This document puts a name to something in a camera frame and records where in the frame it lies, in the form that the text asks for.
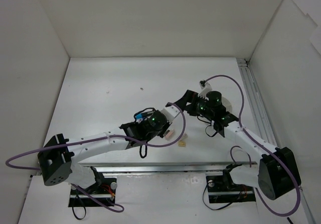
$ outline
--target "screw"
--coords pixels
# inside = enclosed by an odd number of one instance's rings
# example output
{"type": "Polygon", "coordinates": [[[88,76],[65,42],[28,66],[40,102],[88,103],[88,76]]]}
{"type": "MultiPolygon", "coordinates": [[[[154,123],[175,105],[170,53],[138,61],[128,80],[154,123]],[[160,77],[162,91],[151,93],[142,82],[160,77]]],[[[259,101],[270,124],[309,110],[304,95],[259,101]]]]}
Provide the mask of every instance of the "screw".
{"type": "Polygon", "coordinates": [[[117,183],[116,183],[116,182],[112,182],[112,183],[110,184],[110,188],[111,188],[112,190],[115,190],[115,189],[117,188],[117,183]]]}
{"type": "Polygon", "coordinates": [[[209,186],[210,188],[212,188],[212,187],[215,186],[215,183],[214,183],[213,180],[209,180],[209,182],[208,182],[207,184],[208,184],[208,186],[209,186]]]}

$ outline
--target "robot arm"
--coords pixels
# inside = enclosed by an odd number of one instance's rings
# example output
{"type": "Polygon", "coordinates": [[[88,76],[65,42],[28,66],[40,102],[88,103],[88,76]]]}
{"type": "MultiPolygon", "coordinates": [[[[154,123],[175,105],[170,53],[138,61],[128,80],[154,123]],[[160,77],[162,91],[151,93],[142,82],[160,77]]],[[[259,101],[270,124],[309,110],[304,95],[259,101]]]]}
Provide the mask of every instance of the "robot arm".
{"type": "Polygon", "coordinates": [[[191,116],[206,118],[212,123],[214,130],[224,138],[231,140],[235,145],[240,146],[257,163],[252,168],[237,164],[227,166],[223,171],[223,179],[228,187],[233,188],[237,184],[257,187],[271,200],[275,200],[294,189],[290,176],[280,164],[255,144],[244,130],[260,145],[276,155],[291,171],[298,185],[301,184],[294,154],[289,148],[279,149],[267,143],[246,127],[241,127],[239,119],[226,111],[226,108],[222,105],[221,93],[212,91],[211,86],[206,81],[201,81],[200,85],[202,89],[200,93],[187,90],[175,104],[191,116]]]}
{"type": "Polygon", "coordinates": [[[177,108],[167,106],[161,111],[138,113],[134,116],[134,122],[122,124],[119,128],[98,135],[79,139],[65,139],[63,134],[53,136],[45,147],[65,143],[78,144],[38,154],[45,185],[52,186],[65,181],[84,189],[99,186],[104,177],[93,167],[81,166],[78,164],[80,161],[110,151],[141,146],[132,140],[110,136],[128,136],[145,143],[156,136],[163,137],[179,113],[177,108]]]}
{"type": "MultiPolygon", "coordinates": [[[[259,187],[270,199],[276,199],[292,190],[293,183],[285,170],[244,133],[245,127],[240,127],[238,118],[226,111],[222,105],[221,93],[212,91],[210,84],[206,81],[201,81],[200,86],[200,93],[187,90],[175,104],[191,116],[206,118],[212,123],[214,130],[240,146],[257,163],[252,168],[237,164],[227,166],[223,171],[225,184],[231,188],[237,184],[259,187]]],[[[81,166],[78,164],[80,161],[109,151],[141,146],[133,140],[113,137],[114,135],[131,137],[144,143],[148,143],[156,136],[163,137],[179,113],[177,108],[168,104],[161,111],[152,108],[152,111],[138,112],[134,116],[134,122],[122,124],[119,128],[96,136],[70,140],[65,139],[62,134],[54,136],[46,147],[65,143],[78,143],[78,145],[43,151],[38,154],[45,185],[51,186],[66,181],[87,190],[101,185],[104,178],[102,174],[93,167],[81,166]]],[[[301,184],[294,155],[290,149],[279,149],[248,129],[246,131],[281,159],[293,173],[297,183],[301,184]]]]}

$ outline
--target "white wall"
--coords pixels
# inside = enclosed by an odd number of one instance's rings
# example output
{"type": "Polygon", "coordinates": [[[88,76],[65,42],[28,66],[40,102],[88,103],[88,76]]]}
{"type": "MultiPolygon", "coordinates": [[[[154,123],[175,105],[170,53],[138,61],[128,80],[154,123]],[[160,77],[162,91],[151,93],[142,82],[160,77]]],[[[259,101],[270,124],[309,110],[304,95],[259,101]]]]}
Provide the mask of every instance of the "white wall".
{"type": "Polygon", "coordinates": [[[321,54],[321,0],[293,0],[304,14],[308,14],[318,25],[310,41],[321,54]]]}
{"type": "Polygon", "coordinates": [[[38,0],[0,0],[1,223],[17,223],[30,175],[5,160],[43,144],[68,62],[38,0]]]}
{"type": "Polygon", "coordinates": [[[278,144],[294,151],[304,195],[321,223],[321,55],[309,40],[316,27],[284,0],[250,65],[278,144]]]}
{"type": "Polygon", "coordinates": [[[282,0],[40,0],[70,57],[249,57],[282,0]]]}

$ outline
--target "purple cable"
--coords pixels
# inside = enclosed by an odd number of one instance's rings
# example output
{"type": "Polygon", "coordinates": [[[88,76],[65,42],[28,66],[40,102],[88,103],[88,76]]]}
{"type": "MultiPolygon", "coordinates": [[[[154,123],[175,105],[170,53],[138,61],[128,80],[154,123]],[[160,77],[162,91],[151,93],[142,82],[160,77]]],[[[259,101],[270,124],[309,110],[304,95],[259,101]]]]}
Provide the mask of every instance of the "purple cable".
{"type": "Polygon", "coordinates": [[[113,211],[113,212],[116,212],[116,213],[121,213],[125,210],[125,207],[123,207],[122,205],[120,204],[116,204],[116,203],[113,203],[113,205],[115,206],[119,206],[121,208],[121,210],[115,210],[113,208],[110,208],[108,206],[106,206],[105,204],[101,203],[99,200],[97,200],[96,198],[92,197],[90,194],[88,194],[86,191],[84,191],[81,187],[79,187],[78,185],[75,185],[75,184],[71,184],[73,187],[75,187],[77,190],[79,190],[81,193],[83,193],[84,195],[88,196],[89,199],[91,199],[92,201],[94,201],[95,203],[97,203],[98,205],[106,208],[107,210],[110,210],[110,211],[113,211]]]}
{"type": "MultiPolygon", "coordinates": [[[[215,75],[213,77],[210,77],[208,79],[206,79],[205,81],[209,81],[213,78],[216,78],[216,77],[226,77],[226,78],[229,78],[231,79],[233,82],[235,82],[235,84],[238,86],[240,92],[241,92],[241,95],[242,95],[242,105],[241,105],[241,110],[240,110],[240,113],[239,113],[239,124],[240,124],[240,127],[242,128],[243,125],[242,125],[242,122],[241,122],[241,116],[242,116],[242,113],[243,113],[243,109],[244,109],[244,94],[243,94],[243,90],[240,86],[240,84],[232,77],[230,76],[227,76],[227,75],[215,75]]],[[[291,181],[293,182],[294,184],[294,188],[295,188],[295,191],[296,191],[296,203],[295,203],[295,206],[294,208],[287,212],[287,213],[277,213],[275,212],[274,210],[272,210],[268,205],[267,203],[264,201],[262,195],[260,194],[260,192],[258,191],[258,189],[256,188],[256,192],[259,196],[259,198],[261,199],[262,203],[264,204],[264,206],[271,212],[273,213],[274,215],[277,215],[277,216],[281,216],[281,217],[286,217],[286,216],[289,216],[289,215],[292,215],[294,214],[297,209],[299,208],[300,206],[300,202],[301,202],[301,194],[300,194],[300,189],[299,189],[299,186],[297,184],[297,181],[295,179],[295,177],[293,176],[293,174],[291,173],[291,171],[289,170],[289,168],[276,156],[274,155],[271,151],[269,151],[267,148],[265,148],[263,145],[261,145],[259,142],[257,142],[245,129],[243,129],[244,133],[247,135],[247,137],[249,137],[249,139],[251,141],[253,141],[255,144],[257,144],[260,148],[262,148],[264,151],[266,151],[269,155],[271,155],[281,166],[282,168],[287,172],[287,174],[289,175],[291,181]]]]}
{"type": "Polygon", "coordinates": [[[60,148],[73,146],[73,145],[82,145],[82,144],[86,144],[86,143],[90,143],[90,142],[94,142],[94,141],[99,141],[99,140],[105,140],[105,139],[108,139],[108,137],[107,136],[106,137],[100,137],[100,138],[96,138],[96,139],[92,139],[92,140],[84,140],[84,141],[79,141],[79,142],[75,142],[75,143],[71,143],[71,144],[55,145],[55,146],[43,147],[43,148],[39,148],[39,149],[36,149],[36,150],[27,151],[27,152],[24,152],[22,154],[19,154],[19,155],[16,155],[16,156],[13,156],[13,157],[7,159],[6,160],[6,165],[8,167],[11,167],[11,168],[14,168],[14,169],[37,170],[37,171],[39,171],[40,168],[37,168],[37,167],[17,166],[17,165],[10,164],[10,162],[12,160],[24,157],[26,155],[30,155],[30,154],[34,154],[34,153],[38,153],[38,152],[43,152],[43,151],[46,151],[46,150],[60,149],[60,148]]]}
{"type": "MultiPolygon", "coordinates": [[[[232,153],[232,151],[233,151],[233,149],[235,149],[235,148],[240,148],[241,150],[243,150],[240,146],[238,146],[238,145],[234,145],[231,149],[230,149],[230,156],[231,156],[231,158],[232,158],[232,160],[233,160],[233,162],[234,163],[236,163],[236,160],[234,159],[234,157],[233,157],[233,153],[232,153]]],[[[247,154],[247,156],[249,157],[249,161],[250,161],[250,168],[252,167],[252,159],[251,159],[251,156],[248,154],[248,153],[246,153],[247,154]]]]}
{"type": "MultiPolygon", "coordinates": [[[[186,128],[186,119],[185,119],[185,116],[184,116],[184,113],[183,111],[174,103],[170,103],[170,105],[173,105],[175,106],[179,111],[180,113],[182,114],[182,117],[183,117],[183,130],[180,134],[180,136],[175,139],[173,142],[170,142],[168,144],[164,144],[164,145],[151,145],[151,144],[148,144],[148,143],[145,143],[145,142],[142,142],[140,140],[136,140],[132,137],[128,137],[128,136],[125,136],[125,135],[111,135],[109,136],[110,138],[124,138],[124,139],[129,139],[129,140],[132,140],[132,141],[135,141],[137,143],[140,143],[140,144],[143,144],[143,145],[147,145],[147,146],[150,146],[150,147],[156,147],[156,148],[159,148],[159,147],[166,147],[166,146],[170,146],[170,145],[173,145],[175,144],[178,140],[181,139],[181,137],[183,136],[184,134],[184,131],[185,131],[185,128],[186,128]]],[[[21,157],[24,157],[26,155],[30,155],[30,154],[34,154],[34,153],[38,153],[38,152],[43,152],[43,151],[46,151],[46,150],[54,150],[54,149],[59,149],[59,148],[64,148],[64,147],[68,147],[68,146],[74,146],[74,145],[82,145],[82,144],[86,144],[86,143],[91,143],[91,142],[95,142],[95,141],[99,141],[99,140],[105,140],[105,139],[108,139],[108,137],[100,137],[100,138],[96,138],[96,139],[92,139],[92,140],[84,140],[84,141],[79,141],[79,142],[75,142],[75,143],[71,143],[71,144],[63,144],[63,145],[56,145],[56,146],[49,146],[49,147],[43,147],[43,148],[39,148],[39,149],[35,149],[35,150],[31,150],[31,151],[27,151],[27,152],[24,152],[22,154],[19,154],[19,155],[16,155],[16,156],[13,156],[9,159],[6,160],[6,165],[8,167],[11,167],[11,168],[14,168],[14,169],[22,169],[22,170],[36,170],[36,171],[39,171],[40,168],[37,168],[37,167],[26,167],[26,166],[17,166],[17,165],[12,165],[10,164],[10,162],[12,160],[15,160],[15,159],[18,159],[18,158],[21,158],[21,157]]]]}
{"type": "Polygon", "coordinates": [[[152,145],[152,144],[145,143],[145,142],[143,142],[143,141],[134,139],[134,138],[129,137],[129,136],[126,136],[126,135],[111,135],[110,137],[111,137],[111,138],[124,138],[124,139],[127,139],[127,140],[135,141],[136,143],[139,143],[139,144],[141,144],[141,145],[146,145],[146,146],[155,147],[155,148],[167,147],[167,146],[170,146],[170,145],[173,145],[173,144],[177,143],[177,141],[179,141],[179,140],[181,139],[181,137],[183,136],[183,134],[184,134],[184,132],[185,132],[186,119],[185,119],[185,116],[184,116],[183,111],[182,111],[175,103],[169,102],[168,104],[176,107],[176,108],[180,111],[180,113],[181,113],[181,115],[182,115],[182,117],[183,117],[183,130],[182,130],[181,134],[177,137],[177,139],[175,139],[174,141],[172,141],[172,142],[170,142],[170,143],[168,143],[168,144],[164,144],[164,145],[152,145]]]}

